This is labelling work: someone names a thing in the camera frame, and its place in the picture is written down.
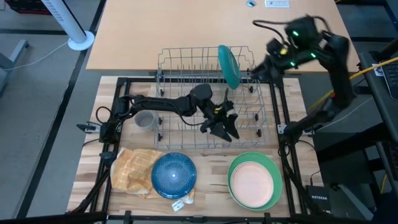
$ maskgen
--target wire dish rack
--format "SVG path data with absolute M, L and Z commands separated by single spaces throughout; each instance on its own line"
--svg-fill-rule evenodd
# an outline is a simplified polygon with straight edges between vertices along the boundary
M 159 122 L 155 128 L 157 149 L 214 149 L 219 147 L 262 147 L 269 139 L 264 99 L 258 81 L 248 78 L 248 71 L 254 67 L 253 53 L 248 47 L 229 47 L 235 56 L 241 72 L 241 84 L 229 89 L 228 99 L 234 102 L 238 114 L 235 122 L 239 139 L 224 141 L 214 135 L 200 132 L 200 125 L 186 125 L 175 113 L 157 112 Z M 228 84 L 223 78 L 218 63 L 218 47 L 193 47 L 163 49 L 159 54 L 156 97 L 178 98 L 186 96 L 201 83 L 209 83 L 213 90 L 213 103 L 221 103 Z M 184 117 L 190 124 L 204 122 L 203 113 L 198 110 L 194 116 Z

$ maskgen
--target sticker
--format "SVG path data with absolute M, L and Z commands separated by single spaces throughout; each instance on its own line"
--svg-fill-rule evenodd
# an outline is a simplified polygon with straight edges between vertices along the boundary
M 374 73 L 379 76 L 379 77 L 383 77 L 384 76 L 384 71 L 382 67 L 378 67 L 378 68 L 374 68 Z
M 290 7 L 289 0 L 266 0 L 266 7 Z
M 182 201 L 180 199 L 180 200 L 174 202 L 172 204 L 172 207 L 173 207 L 173 210 L 176 212 L 176 211 L 180 210 L 182 207 L 184 207 L 184 203 L 182 203 Z
M 254 7 L 254 6 L 256 6 L 256 2 L 253 1 L 253 0 L 248 0 L 248 1 L 246 2 L 246 5 L 249 6 L 249 7 Z

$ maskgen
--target tan cloth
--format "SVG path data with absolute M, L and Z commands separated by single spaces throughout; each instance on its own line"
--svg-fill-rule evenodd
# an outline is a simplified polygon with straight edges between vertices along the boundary
M 141 198 L 160 198 L 152 186 L 151 173 L 155 162 L 164 153 L 149 149 L 134 151 L 121 149 L 111 168 L 112 188 L 133 193 Z M 182 198 L 185 203 L 193 203 L 195 191 Z

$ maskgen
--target small cup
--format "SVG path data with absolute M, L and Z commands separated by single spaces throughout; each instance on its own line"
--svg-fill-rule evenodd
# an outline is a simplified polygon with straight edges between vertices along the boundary
M 144 132 L 153 131 L 155 128 L 156 115 L 152 111 L 143 110 L 134 116 L 134 121 L 139 129 Z

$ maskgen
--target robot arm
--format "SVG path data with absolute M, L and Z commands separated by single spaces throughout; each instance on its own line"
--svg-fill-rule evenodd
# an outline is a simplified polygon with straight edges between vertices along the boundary
M 122 96 L 115 105 L 115 116 L 103 123 L 99 132 L 99 141 L 105 143 L 114 143 L 116 140 L 116 132 L 119 125 L 126 119 L 132 118 L 141 110 L 154 111 L 170 111 L 178 114 L 183 122 L 187 125 L 201 125 L 200 131 L 207 132 L 218 136 L 225 141 L 231 142 L 229 135 L 239 139 L 238 131 L 235 127 L 237 114 L 227 112 L 233 109 L 234 103 L 227 99 L 228 90 L 226 90 L 224 102 L 219 105 L 211 101 L 213 92 L 209 84 L 197 85 L 187 96 L 181 96 L 176 99 L 154 98 L 143 95 L 126 95 Z M 188 124 L 183 116 L 193 116 L 197 112 L 197 108 L 203 113 L 205 121 L 200 124 Z
M 289 43 L 281 44 L 273 39 L 267 44 L 265 60 L 251 71 L 251 77 L 283 87 L 285 71 L 318 60 L 328 70 L 335 96 L 326 100 L 308 116 L 287 124 L 285 140 L 295 144 L 302 131 L 312 126 L 331 121 L 354 100 L 355 94 L 346 66 L 349 40 L 329 31 L 318 32 L 314 17 L 306 16 L 288 23 L 285 27 Z

